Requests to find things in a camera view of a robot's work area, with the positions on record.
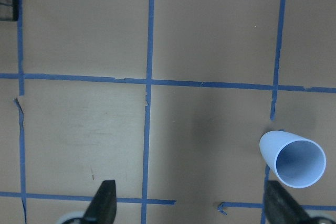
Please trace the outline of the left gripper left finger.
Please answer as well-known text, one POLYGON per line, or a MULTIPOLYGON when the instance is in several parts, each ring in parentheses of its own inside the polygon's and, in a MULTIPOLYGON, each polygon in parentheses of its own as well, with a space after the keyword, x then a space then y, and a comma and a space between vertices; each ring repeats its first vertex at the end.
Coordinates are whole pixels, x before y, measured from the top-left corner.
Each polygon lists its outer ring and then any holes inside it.
POLYGON ((117 214, 115 180, 104 180, 82 217, 81 223, 112 224, 117 214))

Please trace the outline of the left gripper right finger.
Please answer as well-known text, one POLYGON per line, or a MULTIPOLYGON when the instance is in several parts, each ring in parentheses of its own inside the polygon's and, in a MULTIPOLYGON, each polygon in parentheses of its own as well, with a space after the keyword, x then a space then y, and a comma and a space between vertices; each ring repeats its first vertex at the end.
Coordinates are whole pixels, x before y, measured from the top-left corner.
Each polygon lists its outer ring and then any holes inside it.
POLYGON ((310 223, 311 217, 276 180, 266 183, 264 211, 271 224, 310 223))

